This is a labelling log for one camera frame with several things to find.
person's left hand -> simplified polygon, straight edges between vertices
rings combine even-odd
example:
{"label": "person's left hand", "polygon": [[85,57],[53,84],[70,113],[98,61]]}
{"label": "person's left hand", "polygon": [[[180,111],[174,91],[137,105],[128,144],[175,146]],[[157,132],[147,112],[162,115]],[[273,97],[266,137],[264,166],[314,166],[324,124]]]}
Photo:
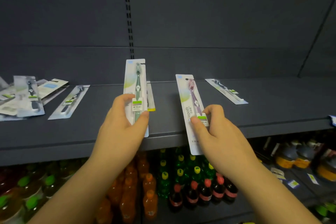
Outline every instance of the person's left hand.
{"label": "person's left hand", "polygon": [[123,94],[114,99],[90,157],[118,172],[135,156],[148,126],[148,111],[142,112],[133,125],[126,118],[125,104],[134,97],[134,94]]}

orange label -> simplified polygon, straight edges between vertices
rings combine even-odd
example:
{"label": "orange label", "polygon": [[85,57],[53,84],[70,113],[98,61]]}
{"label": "orange label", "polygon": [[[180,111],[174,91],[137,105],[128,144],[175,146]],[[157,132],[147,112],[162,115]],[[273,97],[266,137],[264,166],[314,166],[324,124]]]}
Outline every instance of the orange label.
{"label": "orange label", "polygon": [[275,159],[275,162],[280,166],[280,167],[283,167],[283,168],[292,168],[293,167],[293,164],[294,164],[294,160],[292,161],[288,161],[288,160],[285,160],[284,158],[281,158],[281,157],[277,157]]}
{"label": "orange label", "polygon": [[330,180],[332,182],[336,181],[336,174],[328,171],[324,166],[319,165],[317,168],[317,173],[321,175],[323,178]]}
{"label": "orange label", "polygon": [[296,165],[299,168],[307,168],[310,164],[310,161],[308,159],[302,159],[302,158],[297,158],[296,161],[294,162],[294,165]]}

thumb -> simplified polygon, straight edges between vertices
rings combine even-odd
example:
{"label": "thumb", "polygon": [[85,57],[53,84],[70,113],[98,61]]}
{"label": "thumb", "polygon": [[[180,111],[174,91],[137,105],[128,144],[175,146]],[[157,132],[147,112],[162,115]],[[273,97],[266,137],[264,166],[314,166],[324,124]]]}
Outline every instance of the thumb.
{"label": "thumb", "polygon": [[148,121],[149,121],[149,112],[144,111],[141,113],[138,120],[129,129],[133,133],[133,135],[139,136],[142,139],[145,136]]}
{"label": "thumb", "polygon": [[196,116],[191,117],[190,121],[199,140],[203,140],[209,136],[207,128]]}

hand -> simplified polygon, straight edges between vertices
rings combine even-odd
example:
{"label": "hand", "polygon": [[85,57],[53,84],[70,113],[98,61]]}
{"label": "hand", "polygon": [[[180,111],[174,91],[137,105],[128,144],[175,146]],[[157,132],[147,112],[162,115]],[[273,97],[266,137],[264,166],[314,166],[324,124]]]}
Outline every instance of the hand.
{"label": "hand", "polygon": [[211,115],[209,132],[204,124],[192,117],[191,123],[204,155],[212,166],[233,181],[258,164],[249,142],[242,132],[225,118],[220,105],[209,105],[203,111]]}
{"label": "hand", "polygon": [[90,157],[118,173],[135,156],[148,126],[148,111],[142,112],[133,125],[126,118],[125,104],[132,98],[135,98],[134,94],[123,94],[114,99]]}

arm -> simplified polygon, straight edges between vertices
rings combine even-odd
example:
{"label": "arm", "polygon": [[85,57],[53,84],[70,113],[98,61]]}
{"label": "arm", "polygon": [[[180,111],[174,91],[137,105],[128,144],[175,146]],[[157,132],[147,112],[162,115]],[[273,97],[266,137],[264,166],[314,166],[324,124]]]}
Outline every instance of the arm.
{"label": "arm", "polygon": [[124,94],[115,98],[99,129],[89,160],[67,181],[29,224],[92,223],[98,205],[117,175],[131,162],[145,135],[149,113],[143,112],[134,125],[125,115]]}
{"label": "arm", "polygon": [[242,191],[261,222],[320,223],[259,163],[242,132],[225,118],[220,105],[210,105],[203,112],[211,115],[209,132],[197,117],[192,117],[191,123],[204,154],[217,171],[227,176]]}

